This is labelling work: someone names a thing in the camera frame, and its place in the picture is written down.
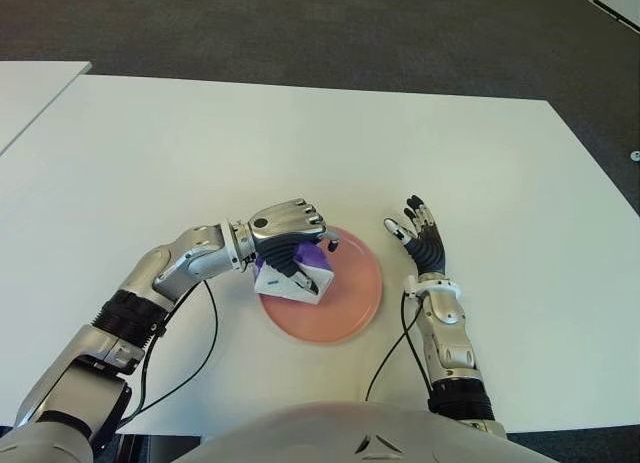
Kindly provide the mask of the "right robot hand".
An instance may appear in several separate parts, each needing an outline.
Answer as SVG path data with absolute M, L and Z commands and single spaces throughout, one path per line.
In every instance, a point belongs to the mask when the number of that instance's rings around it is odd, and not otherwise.
M 404 214 L 414 230 L 410 231 L 392 218 L 384 219 L 386 230 L 400 241 L 413 260 L 417 274 L 445 274 L 446 254 L 436 221 L 424 201 L 417 195 L 406 200 Z

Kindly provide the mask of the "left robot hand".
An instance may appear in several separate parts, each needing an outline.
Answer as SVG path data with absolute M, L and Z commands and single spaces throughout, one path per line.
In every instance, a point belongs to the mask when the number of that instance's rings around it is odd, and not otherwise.
M 314 205 L 303 198 L 279 203 L 258 211 L 248 225 L 257 256 L 307 293 L 319 293 L 316 283 L 294 260 L 297 248 L 328 239 L 328 249 L 335 251 L 339 236 L 328 229 Z

